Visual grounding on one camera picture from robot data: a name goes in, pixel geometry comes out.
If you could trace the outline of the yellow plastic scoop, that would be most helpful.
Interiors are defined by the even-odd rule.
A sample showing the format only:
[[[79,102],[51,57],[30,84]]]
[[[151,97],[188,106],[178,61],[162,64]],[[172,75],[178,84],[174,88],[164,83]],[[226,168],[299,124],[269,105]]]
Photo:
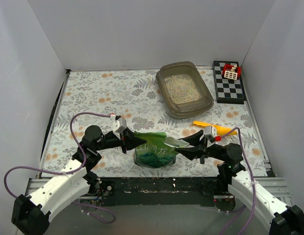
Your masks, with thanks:
[[[228,132],[230,132],[232,130],[231,128],[223,127],[223,126],[216,125],[216,124],[210,124],[210,123],[205,123],[205,122],[201,122],[201,121],[193,121],[193,125],[204,128],[205,135],[210,133],[210,128],[207,128],[208,126],[213,126],[216,129],[213,136],[229,136],[229,135],[238,134],[238,132],[236,130],[234,130],[230,134],[228,134]]]

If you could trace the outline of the green cat litter bag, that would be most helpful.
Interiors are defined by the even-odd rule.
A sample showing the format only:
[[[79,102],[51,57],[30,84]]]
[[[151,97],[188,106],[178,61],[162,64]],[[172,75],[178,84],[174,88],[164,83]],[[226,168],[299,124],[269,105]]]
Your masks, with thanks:
[[[188,142],[169,137],[164,132],[136,132],[134,135],[146,141],[135,148],[133,159],[138,166],[160,168],[173,165],[178,154],[176,149],[189,146]]]

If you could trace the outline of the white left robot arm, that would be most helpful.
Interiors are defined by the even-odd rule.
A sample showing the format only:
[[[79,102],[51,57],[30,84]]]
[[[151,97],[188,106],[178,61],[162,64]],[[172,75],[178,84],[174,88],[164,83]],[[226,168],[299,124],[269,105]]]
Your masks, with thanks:
[[[96,195],[100,181],[92,169],[101,160],[100,150],[121,147],[123,153],[145,144],[128,128],[118,136],[110,131],[103,134],[100,127],[89,126],[78,149],[62,171],[29,195],[14,201],[12,223],[25,235],[42,235],[50,222],[64,208],[84,195]]]

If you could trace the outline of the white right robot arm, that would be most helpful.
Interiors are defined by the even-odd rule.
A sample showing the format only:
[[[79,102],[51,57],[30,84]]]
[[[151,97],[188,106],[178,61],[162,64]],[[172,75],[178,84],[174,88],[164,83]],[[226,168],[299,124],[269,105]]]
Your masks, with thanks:
[[[183,138],[187,145],[175,151],[189,160],[222,161],[218,165],[217,190],[238,198],[251,211],[248,221],[256,216],[270,235],[304,235],[304,212],[296,205],[280,201],[254,179],[250,165],[241,164],[247,160],[241,142],[219,145],[217,142],[222,138],[209,126]]]

